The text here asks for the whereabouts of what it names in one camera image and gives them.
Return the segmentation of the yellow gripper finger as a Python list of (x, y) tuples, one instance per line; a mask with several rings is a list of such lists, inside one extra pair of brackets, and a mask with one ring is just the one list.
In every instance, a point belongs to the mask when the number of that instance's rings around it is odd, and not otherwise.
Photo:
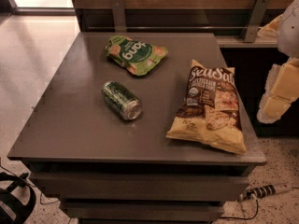
[(277, 37), (278, 36), (278, 27), (279, 23), (282, 19), (282, 15), (278, 15), (273, 20), (271, 20), (269, 23), (267, 23), (265, 26), (263, 26), (259, 31), (257, 36), (258, 37)]
[(257, 113), (257, 120), (271, 124), (279, 119), (299, 98), (299, 59), (289, 59), (283, 65), (273, 64)]

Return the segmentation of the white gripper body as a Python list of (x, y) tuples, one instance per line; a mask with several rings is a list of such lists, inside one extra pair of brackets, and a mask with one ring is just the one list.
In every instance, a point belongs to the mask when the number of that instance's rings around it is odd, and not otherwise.
[(278, 50), (289, 57), (299, 57), (299, 0), (293, 0), (278, 25)]

